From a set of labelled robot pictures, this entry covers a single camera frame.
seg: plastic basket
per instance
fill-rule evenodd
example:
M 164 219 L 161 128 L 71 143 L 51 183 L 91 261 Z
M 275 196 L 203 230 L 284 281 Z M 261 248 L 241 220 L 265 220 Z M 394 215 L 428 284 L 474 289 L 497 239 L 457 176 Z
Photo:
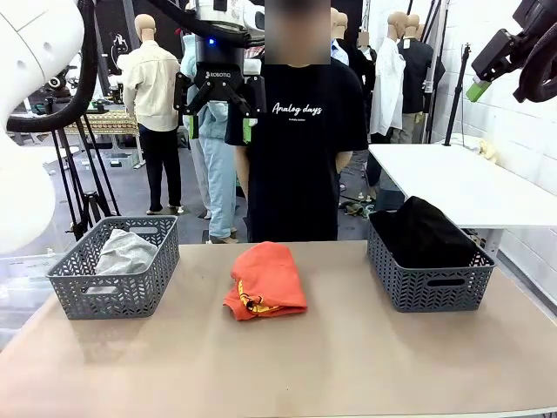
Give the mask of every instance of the plastic basket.
M 479 247 L 469 267 L 404 268 L 396 262 L 371 222 L 367 255 L 394 308 L 407 313 L 478 309 L 495 268 L 493 260 Z
M 178 263 L 175 216 L 113 217 L 100 221 L 47 274 L 69 320 L 144 318 L 155 313 Z M 113 229 L 133 232 L 158 246 L 143 273 L 95 275 Z

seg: black jacket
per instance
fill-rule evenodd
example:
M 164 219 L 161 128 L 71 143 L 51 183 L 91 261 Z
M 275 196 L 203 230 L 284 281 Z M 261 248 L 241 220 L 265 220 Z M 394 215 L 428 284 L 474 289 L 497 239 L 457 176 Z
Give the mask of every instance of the black jacket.
M 404 102 L 402 112 L 420 113 L 424 111 L 424 89 L 423 85 L 427 78 L 427 70 L 432 65 L 433 48 L 416 39 L 410 39 L 410 47 L 404 49 L 405 39 L 399 42 L 399 52 L 406 61 L 404 69 L 403 91 Z M 435 72 L 435 86 L 445 74 L 445 67 L 440 61 L 437 62 Z
M 358 80 L 362 84 L 364 90 L 364 97 L 367 97 L 375 85 L 375 63 L 367 59 L 356 45 L 350 44 L 345 39 L 337 39 L 337 42 L 340 48 L 348 55 L 348 66 L 352 68 L 358 76 Z

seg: table leg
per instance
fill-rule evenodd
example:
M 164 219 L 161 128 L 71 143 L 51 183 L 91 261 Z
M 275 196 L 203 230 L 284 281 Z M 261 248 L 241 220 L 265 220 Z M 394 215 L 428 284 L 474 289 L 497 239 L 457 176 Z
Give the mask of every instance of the table leg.
M 143 159 L 143 150 L 141 149 L 141 141 L 139 141 L 139 135 L 136 135 L 136 144 L 138 146 L 138 163 L 133 166 L 134 170 L 141 168 L 145 165 L 145 160 Z
M 503 229 L 489 229 L 487 230 L 486 236 L 486 253 L 497 258 L 497 253 L 499 252 L 499 245 L 501 243 L 501 238 L 503 237 Z

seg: table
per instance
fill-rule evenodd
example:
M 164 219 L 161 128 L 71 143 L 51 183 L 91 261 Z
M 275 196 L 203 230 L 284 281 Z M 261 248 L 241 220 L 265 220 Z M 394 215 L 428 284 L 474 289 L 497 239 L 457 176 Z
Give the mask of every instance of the table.
M 557 327 L 497 270 L 479 311 L 397 313 L 366 243 L 290 244 L 307 313 L 236 322 L 248 245 L 181 246 L 155 314 L 69 321 L 52 298 L 0 354 L 9 418 L 509 416 L 557 410 Z
M 141 168 L 145 164 L 143 158 L 143 150 L 139 141 L 138 122 L 135 118 L 130 117 L 123 106 L 113 105 L 106 113 L 87 114 L 87 118 L 91 124 L 91 129 L 95 135 L 111 135 L 112 147 L 114 150 L 127 151 L 118 146 L 115 135 L 133 135 L 136 139 L 138 148 L 138 163 L 133 166 L 134 169 Z M 89 135 L 87 126 L 83 118 L 81 122 L 85 129 L 85 134 Z M 79 135 L 76 124 L 72 124 L 64 128 L 68 135 Z
M 505 229 L 557 226 L 553 194 L 461 146 L 370 145 L 369 151 L 406 198 L 427 200 L 461 228 L 486 230 L 493 256 Z

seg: white wall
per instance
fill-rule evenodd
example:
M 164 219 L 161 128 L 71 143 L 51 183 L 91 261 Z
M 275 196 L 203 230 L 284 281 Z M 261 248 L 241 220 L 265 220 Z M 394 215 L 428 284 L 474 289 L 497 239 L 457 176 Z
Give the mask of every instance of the white wall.
M 430 0 L 414 0 L 413 13 L 420 15 L 422 23 L 430 4 Z M 474 74 L 470 63 L 495 31 L 501 28 L 512 33 L 520 31 L 512 19 L 519 4 L 520 0 L 451 1 L 443 52 L 446 75 L 439 87 L 433 141 L 445 137 L 463 45 L 469 43 L 472 48 L 464 81 L 466 91 Z M 369 31 L 376 51 L 386 35 L 388 15 L 407 8 L 407 0 L 372 1 Z M 461 132 L 464 119 L 465 134 L 495 143 L 500 165 L 557 195 L 557 98 L 543 104 L 519 104 L 513 97 L 519 75 L 516 71 L 497 80 L 478 103 L 465 98 L 464 117 L 459 107 L 454 131 Z M 507 231 L 501 249 L 557 303 L 557 228 Z

